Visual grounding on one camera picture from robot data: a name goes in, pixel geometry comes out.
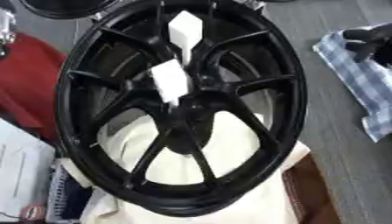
blue checkered cloth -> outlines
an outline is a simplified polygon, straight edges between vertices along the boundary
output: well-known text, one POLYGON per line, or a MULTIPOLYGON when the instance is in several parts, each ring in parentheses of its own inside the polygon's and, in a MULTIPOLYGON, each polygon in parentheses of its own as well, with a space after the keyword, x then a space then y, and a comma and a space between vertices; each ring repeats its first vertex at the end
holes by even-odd
POLYGON ((362 124, 377 143, 392 132, 392 71, 371 59, 354 62, 354 53, 346 50, 342 32, 324 36, 313 50, 335 71, 366 109, 368 116, 362 119, 362 124))

white foam block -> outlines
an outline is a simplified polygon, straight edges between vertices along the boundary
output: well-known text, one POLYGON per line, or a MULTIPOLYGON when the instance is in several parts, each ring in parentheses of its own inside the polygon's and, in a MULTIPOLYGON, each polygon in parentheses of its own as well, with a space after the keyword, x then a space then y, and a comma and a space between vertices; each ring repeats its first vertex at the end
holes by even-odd
POLYGON ((183 64, 188 64, 192 49, 203 39, 203 20, 183 10, 169 23, 169 36, 182 49, 183 64))
POLYGON ((187 74, 176 59, 154 66, 151 74, 164 102, 177 106, 179 97, 189 93, 187 74))

floor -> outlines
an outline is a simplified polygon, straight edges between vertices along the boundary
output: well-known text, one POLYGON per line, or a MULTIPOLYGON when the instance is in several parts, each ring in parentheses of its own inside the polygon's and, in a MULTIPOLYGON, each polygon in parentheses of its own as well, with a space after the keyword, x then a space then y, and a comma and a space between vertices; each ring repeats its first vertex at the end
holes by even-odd
MULTIPOLYGON (((87 20, 43 19, 14 2, 19 29, 64 53, 90 26, 87 20)), ((310 102, 301 139, 313 150, 342 222, 391 223, 392 136, 379 143, 370 140, 361 127, 365 111, 312 51, 312 45, 329 31, 392 21, 392 1, 297 0, 270 3, 267 11, 303 62, 310 102)))

wheel spoke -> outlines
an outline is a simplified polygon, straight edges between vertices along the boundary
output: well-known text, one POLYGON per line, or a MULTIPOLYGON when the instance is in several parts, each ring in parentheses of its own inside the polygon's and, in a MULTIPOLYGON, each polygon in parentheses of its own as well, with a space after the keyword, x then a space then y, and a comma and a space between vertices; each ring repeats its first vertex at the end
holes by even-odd
POLYGON ((117 31, 112 28, 108 28, 103 26, 101 28, 102 33, 110 36, 112 39, 116 39, 124 44, 134 47, 140 53, 143 53, 144 56, 148 57, 150 60, 157 61, 158 59, 154 57, 156 51, 154 48, 146 41, 141 40, 140 38, 132 37, 123 31, 117 31))
POLYGON ((103 86, 105 88, 109 88, 115 91, 120 90, 121 86, 114 79, 101 77, 96 73, 90 73, 80 70, 70 70, 68 71, 68 75, 70 75, 73 79, 82 78, 95 85, 103 86))
POLYGON ((261 77, 254 80, 242 80, 233 82, 230 85, 234 87, 234 90, 239 96, 242 96, 265 88, 278 88, 281 87, 282 84, 293 80, 295 80, 295 75, 286 74, 277 77, 261 77))
POLYGON ((159 94, 154 90, 126 89, 119 94, 103 111, 98 113, 87 127, 86 133, 95 136, 99 129, 113 117, 120 115, 126 109, 140 108, 146 105, 145 101, 159 99, 159 94))
POLYGON ((96 115, 88 126, 87 133, 95 135, 113 117, 121 114, 129 103, 130 92, 119 94, 103 111, 96 115))
POLYGON ((229 104, 229 112, 233 113, 245 124, 247 124, 260 138, 262 145, 265 148, 278 147, 279 142, 270 131, 262 124, 257 116, 250 110, 250 108, 237 95, 232 95, 227 98, 229 104))
POLYGON ((152 161, 154 161, 158 154, 166 147, 166 140, 171 133, 172 130, 169 129, 163 133, 158 134, 147 151, 139 159, 136 166, 133 168, 130 176, 127 178, 127 181, 130 183, 141 183, 143 180, 145 180, 145 175, 148 168, 150 167, 152 161))
POLYGON ((164 15, 165 15, 165 1, 158 0, 156 33, 160 39, 162 38, 162 28, 164 26, 164 15))
POLYGON ((214 13, 217 8, 217 3, 214 0, 209 0, 208 1, 208 20, 206 23, 206 30, 207 30, 207 36, 210 39, 214 39, 215 37, 215 22, 214 22, 214 13))
POLYGON ((268 35, 269 33, 270 33, 269 31, 258 31, 258 32, 253 32, 253 33, 243 35, 240 37, 231 38, 231 39, 222 41, 222 42, 214 45, 211 48, 211 50, 204 57, 204 61, 208 61, 208 58, 210 58, 211 56, 213 56, 213 54, 215 54, 221 50, 225 50, 225 49, 228 50, 229 48, 234 47, 234 46, 241 46, 244 44, 246 45, 249 43, 249 41, 258 40, 259 38, 262 38, 265 35, 268 35))
POLYGON ((215 177, 213 169, 208 163, 206 156, 204 155, 202 148, 199 144, 198 139, 196 138, 196 133, 189 127, 189 125, 185 124, 185 133, 189 137, 189 144, 191 145, 192 156, 196 160, 197 164, 200 167, 200 170, 204 177, 204 182, 208 186, 214 186, 218 183, 218 179, 215 177))

white cloth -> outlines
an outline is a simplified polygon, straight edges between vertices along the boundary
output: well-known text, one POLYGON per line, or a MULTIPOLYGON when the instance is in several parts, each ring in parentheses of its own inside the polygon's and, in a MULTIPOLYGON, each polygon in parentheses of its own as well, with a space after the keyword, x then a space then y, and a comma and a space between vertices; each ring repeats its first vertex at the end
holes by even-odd
MULTIPOLYGON (((115 161, 130 171, 157 134, 154 122, 147 116, 141 117, 117 132, 103 147, 115 161)), ((219 177, 251 157, 258 146, 258 139, 248 126, 230 113, 220 112, 215 117, 211 140, 203 152, 215 175, 219 177)), ((172 218, 150 212, 97 190, 87 205, 81 222, 297 224, 297 218, 284 189, 282 172, 290 169, 307 153, 309 149, 298 143, 286 162, 272 176, 233 205, 216 213, 195 218, 172 218)), ((191 184, 202 181, 202 175, 192 157, 183 157, 164 149, 151 164, 147 179, 172 185, 191 184)))

